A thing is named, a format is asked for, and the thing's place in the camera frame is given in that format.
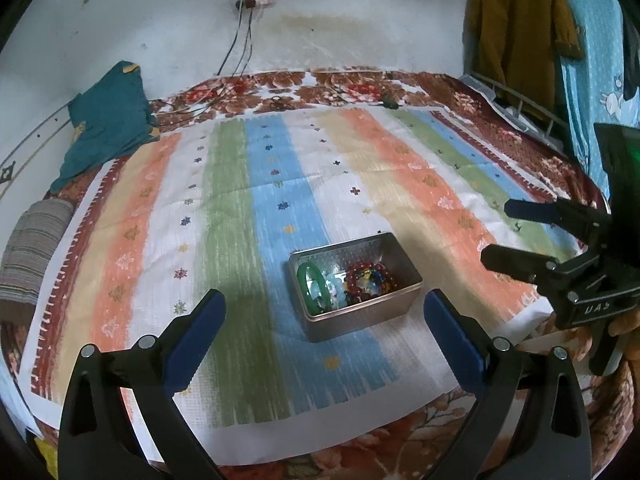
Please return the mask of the person right hand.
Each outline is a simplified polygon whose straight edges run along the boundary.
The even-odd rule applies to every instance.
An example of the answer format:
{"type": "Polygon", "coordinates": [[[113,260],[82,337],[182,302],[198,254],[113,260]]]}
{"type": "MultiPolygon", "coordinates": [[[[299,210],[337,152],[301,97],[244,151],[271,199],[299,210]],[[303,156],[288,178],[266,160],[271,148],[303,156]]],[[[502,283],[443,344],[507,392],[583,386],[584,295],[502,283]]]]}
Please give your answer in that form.
{"type": "MultiPolygon", "coordinates": [[[[639,359],[639,308],[625,312],[619,315],[608,326],[608,333],[612,336],[628,335],[629,339],[625,347],[624,355],[629,361],[638,361],[639,359]]],[[[570,347],[570,356],[575,361],[581,361],[591,350],[593,336],[590,329],[586,326],[580,326],[569,330],[564,336],[564,341],[576,340],[576,344],[570,347]]]]}

